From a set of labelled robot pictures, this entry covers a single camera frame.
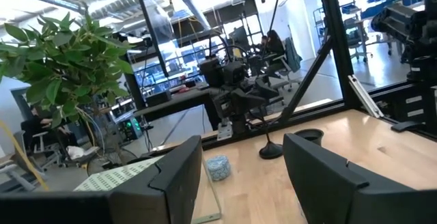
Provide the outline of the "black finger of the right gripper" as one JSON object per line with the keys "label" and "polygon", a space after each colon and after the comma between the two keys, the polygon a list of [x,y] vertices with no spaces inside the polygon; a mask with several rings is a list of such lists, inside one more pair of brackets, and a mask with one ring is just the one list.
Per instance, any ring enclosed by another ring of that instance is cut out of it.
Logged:
{"label": "black finger of the right gripper", "polygon": [[238,110],[239,112],[248,112],[250,109],[260,107],[266,101],[260,96],[246,94],[241,89],[238,90]]}
{"label": "black finger of the right gripper", "polygon": [[262,98],[275,98],[279,96],[279,92],[265,84],[263,79],[255,80],[255,88]]}

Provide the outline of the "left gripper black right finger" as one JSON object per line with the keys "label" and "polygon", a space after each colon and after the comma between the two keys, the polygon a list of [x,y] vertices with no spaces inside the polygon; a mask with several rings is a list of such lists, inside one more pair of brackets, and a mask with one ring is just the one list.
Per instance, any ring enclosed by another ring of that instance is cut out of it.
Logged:
{"label": "left gripper black right finger", "polygon": [[435,223],[436,190],[415,190],[293,133],[283,156],[308,223]]}

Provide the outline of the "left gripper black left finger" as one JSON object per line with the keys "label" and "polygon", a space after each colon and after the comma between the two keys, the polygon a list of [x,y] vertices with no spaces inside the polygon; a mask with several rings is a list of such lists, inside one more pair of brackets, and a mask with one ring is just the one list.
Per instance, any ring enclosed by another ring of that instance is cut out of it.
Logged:
{"label": "left gripper black left finger", "polygon": [[111,222],[190,224],[201,176],[201,137],[192,136],[141,173],[115,187]]}

